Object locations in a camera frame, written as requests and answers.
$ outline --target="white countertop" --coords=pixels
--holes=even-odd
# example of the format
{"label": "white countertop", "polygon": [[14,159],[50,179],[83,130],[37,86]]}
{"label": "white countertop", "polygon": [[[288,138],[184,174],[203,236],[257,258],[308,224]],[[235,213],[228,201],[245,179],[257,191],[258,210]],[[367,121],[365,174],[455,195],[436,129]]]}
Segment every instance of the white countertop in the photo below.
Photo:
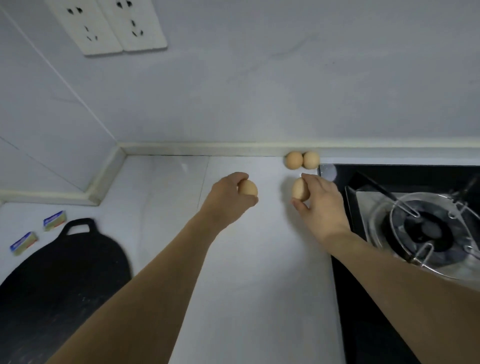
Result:
{"label": "white countertop", "polygon": [[[53,241],[42,220],[66,210],[91,217],[138,273],[197,211],[214,182],[245,171],[259,203],[208,252],[171,363],[344,363],[329,255],[288,201],[293,180],[277,157],[128,157],[98,207],[7,203],[0,208],[0,281]],[[28,231],[39,241],[20,257],[9,245]]]}

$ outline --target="forearm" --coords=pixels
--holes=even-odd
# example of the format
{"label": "forearm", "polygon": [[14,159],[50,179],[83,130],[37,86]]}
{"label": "forearm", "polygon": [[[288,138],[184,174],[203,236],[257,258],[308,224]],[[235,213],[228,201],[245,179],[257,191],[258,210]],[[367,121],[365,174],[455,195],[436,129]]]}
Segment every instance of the forearm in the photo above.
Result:
{"label": "forearm", "polygon": [[166,364],[208,248],[219,231],[212,221],[197,214],[48,364]]}
{"label": "forearm", "polygon": [[362,284],[423,364],[478,360],[480,292],[402,262],[353,233],[332,236],[324,247]]}

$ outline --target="hand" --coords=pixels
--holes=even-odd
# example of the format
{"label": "hand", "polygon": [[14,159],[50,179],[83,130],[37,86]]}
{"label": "hand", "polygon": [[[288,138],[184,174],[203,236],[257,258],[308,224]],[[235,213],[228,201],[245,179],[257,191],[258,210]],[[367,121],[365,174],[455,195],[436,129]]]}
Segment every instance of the hand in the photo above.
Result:
{"label": "hand", "polygon": [[291,202],[318,242],[323,244],[329,236],[350,232],[343,198],[336,185],[313,174],[301,176],[310,191],[310,208],[296,198]]}
{"label": "hand", "polygon": [[219,180],[213,185],[200,208],[200,213],[209,216],[220,230],[237,221],[245,211],[258,202],[258,197],[239,194],[237,191],[239,182],[247,178],[248,174],[235,172]]}

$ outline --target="wall outlet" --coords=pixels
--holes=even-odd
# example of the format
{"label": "wall outlet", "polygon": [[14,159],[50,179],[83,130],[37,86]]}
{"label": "wall outlet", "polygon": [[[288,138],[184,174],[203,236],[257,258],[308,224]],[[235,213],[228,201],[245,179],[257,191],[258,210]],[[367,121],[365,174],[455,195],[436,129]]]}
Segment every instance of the wall outlet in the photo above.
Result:
{"label": "wall outlet", "polygon": [[97,0],[124,50],[166,48],[151,0]]}
{"label": "wall outlet", "polygon": [[95,0],[45,0],[45,2],[83,54],[123,51]]}

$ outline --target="brown egg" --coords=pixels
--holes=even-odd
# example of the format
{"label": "brown egg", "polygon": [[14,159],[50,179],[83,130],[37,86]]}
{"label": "brown egg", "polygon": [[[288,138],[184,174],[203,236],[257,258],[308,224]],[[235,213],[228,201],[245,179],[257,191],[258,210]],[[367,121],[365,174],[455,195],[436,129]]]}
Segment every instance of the brown egg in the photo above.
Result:
{"label": "brown egg", "polygon": [[296,170],[301,167],[303,156],[300,152],[290,152],[285,157],[285,165],[289,170]]}
{"label": "brown egg", "polygon": [[320,164],[320,156],[317,152],[307,152],[303,155],[303,166],[308,170],[315,170]]}
{"label": "brown egg", "polygon": [[300,201],[307,201],[310,198],[310,191],[303,178],[297,178],[292,186],[292,197]]}
{"label": "brown egg", "polygon": [[258,189],[255,184],[250,180],[241,180],[238,184],[239,194],[252,194],[254,196],[258,195]]}

